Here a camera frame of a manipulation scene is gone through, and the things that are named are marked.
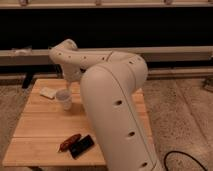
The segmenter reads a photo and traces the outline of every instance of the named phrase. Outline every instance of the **smartphone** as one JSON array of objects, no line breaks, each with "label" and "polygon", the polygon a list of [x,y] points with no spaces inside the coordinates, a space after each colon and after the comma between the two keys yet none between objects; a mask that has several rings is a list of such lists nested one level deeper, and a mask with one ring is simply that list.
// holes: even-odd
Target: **smartphone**
[{"label": "smartphone", "polygon": [[74,159],[76,159],[79,155],[84,153],[86,150],[91,148],[94,145],[94,141],[92,140],[90,135],[87,135],[80,141],[76,142],[73,144],[70,148],[69,151]]}]

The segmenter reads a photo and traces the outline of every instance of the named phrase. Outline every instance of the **black cable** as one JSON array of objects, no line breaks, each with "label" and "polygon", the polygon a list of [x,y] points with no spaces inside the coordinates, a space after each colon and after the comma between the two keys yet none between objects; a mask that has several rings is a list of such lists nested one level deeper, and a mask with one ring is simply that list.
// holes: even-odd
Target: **black cable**
[{"label": "black cable", "polygon": [[178,153],[178,154],[182,154],[182,155],[188,156],[189,158],[191,158],[192,160],[194,160],[204,171],[208,171],[208,170],[205,168],[205,166],[203,166],[203,165],[202,165],[196,158],[194,158],[193,156],[191,156],[191,155],[189,155],[189,154],[187,154],[187,153],[185,153],[185,152],[182,152],[182,151],[175,151],[175,150],[169,151],[169,152],[166,153],[166,155],[164,156],[163,162],[164,162],[164,167],[165,167],[166,171],[169,171],[168,166],[167,166],[167,164],[166,164],[166,159],[167,159],[167,157],[168,157],[170,154],[172,154],[172,153]]}]

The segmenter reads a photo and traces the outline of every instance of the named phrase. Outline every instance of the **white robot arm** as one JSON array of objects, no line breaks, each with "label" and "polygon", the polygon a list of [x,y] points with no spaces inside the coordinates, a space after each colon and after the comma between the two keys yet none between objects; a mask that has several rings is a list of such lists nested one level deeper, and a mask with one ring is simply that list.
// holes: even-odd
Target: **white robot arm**
[{"label": "white robot arm", "polygon": [[70,39],[53,47],[50,58],[61,65],[68,83],[80,81],[83,105],[109,170],[160,171],[131,97],[147,78],[143,58],[125,52],[77,51]]}]

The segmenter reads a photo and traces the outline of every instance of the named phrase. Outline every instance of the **paper cup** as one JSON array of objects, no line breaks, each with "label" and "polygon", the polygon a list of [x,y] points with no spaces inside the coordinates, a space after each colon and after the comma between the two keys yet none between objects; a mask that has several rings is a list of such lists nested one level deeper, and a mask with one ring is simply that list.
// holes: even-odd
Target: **paper cup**
[{"label": "paper cup", "polygon": [[71,92],[69,90],[58,90],[55,94],[55,98],[61,104],[64,110],[69,110],[72,107]]}]

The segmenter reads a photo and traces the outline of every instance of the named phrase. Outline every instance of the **wooden tabletop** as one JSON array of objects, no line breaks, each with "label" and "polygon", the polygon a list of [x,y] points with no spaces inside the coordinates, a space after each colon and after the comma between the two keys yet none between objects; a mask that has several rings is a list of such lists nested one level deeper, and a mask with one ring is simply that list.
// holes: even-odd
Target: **wooden tabletop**
[{"label": "wooden tabletop", "polygon": [[[54,99],[39,95],[43,87],[65,88],[62,79],[38,79],[21,114],[3,160],[4,166],[100,166],[105,161],[81,103],[78,83],[72,85],[72,108],[64,111]],[[141,90],[133,95],[149,140],[152,133]],[[59,145],[73,134],[90,134],[95,146],[73,159],[69,152],[58,153]]]}]

